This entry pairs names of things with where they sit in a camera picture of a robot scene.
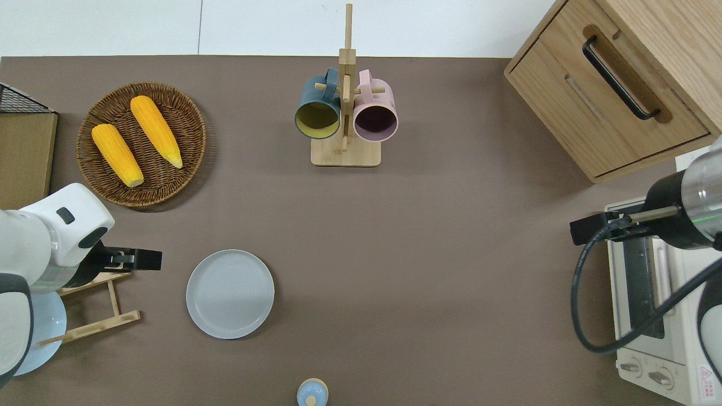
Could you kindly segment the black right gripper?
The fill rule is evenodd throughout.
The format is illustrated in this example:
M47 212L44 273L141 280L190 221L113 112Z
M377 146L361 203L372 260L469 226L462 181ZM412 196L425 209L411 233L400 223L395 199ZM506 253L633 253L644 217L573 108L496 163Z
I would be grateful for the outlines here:
M720 247L720 175L678 171L655 182L648 190L643 213L662 211L662 218L635 221L625 215L619 228L609 231L615 242L660 237L684 250ZM575 246L584 246L607 223L607 213L593 213L570 222Z

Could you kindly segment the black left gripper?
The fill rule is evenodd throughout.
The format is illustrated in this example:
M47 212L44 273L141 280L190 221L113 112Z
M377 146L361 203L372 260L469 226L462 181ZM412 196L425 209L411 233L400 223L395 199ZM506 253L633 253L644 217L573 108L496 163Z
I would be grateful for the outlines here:
M82 287L90 283L100 273L130 272L132 264L134 270L160 271L162 252L109 247L98 241L77 268L76 286Z

